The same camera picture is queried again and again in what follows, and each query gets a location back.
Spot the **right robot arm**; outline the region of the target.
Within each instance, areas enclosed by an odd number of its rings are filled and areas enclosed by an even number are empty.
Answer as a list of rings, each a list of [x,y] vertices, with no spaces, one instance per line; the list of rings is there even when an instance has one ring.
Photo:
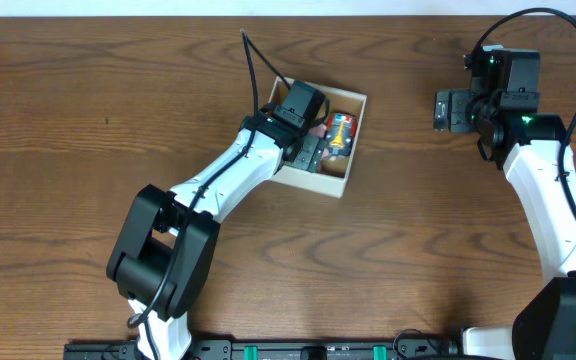
[[[576,359],[576,202],[572,155],[559,152],[566,134],[561,118],[538,110],[540,55],[501,45],[477,48],[464,58],[472,73],[467,89],[440,90],[434,127],[476,133],[482,158],[496,164],[527,217],[543,275],[543,289],[502,327],[471,327],[461,353],[495,359]]]

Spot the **white pink chicken toy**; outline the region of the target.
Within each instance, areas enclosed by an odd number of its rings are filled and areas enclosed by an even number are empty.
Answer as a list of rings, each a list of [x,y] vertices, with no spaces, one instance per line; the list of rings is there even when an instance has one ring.
[[[309,133],[311,135],[318,137],[320,142],[322,143],[322,145],[320,146],[320,153],[321,153],[320,158],[326,159],[327,157],[329,157],[330,153],[329,153],[328,149],[326,148],[326,139],[325,139],[326,134],[327,134],[327,126],[322,124],[322,125],[313,127],[309,130]]]

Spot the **red grey toy car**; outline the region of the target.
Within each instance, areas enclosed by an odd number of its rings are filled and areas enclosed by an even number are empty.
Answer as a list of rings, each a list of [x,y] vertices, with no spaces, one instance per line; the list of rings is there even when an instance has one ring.
[[[346,158],[351,154],[357,126],[357,118],[348,113],[337,112],[328,118],[324,140],[331,160]]]

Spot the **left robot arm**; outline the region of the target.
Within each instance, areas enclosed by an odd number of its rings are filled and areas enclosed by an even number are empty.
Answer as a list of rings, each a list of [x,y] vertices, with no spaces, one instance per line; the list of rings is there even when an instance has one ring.
[[[134,313],[147,359],[181,359],[191,345],[187,313],[205,285],[221,223],[246,195],[294,160],[329,109],[325,94],[295,81],[279,104],[256,107],[233,143],[184,183],[152,184],[134,198],[106,275]]]

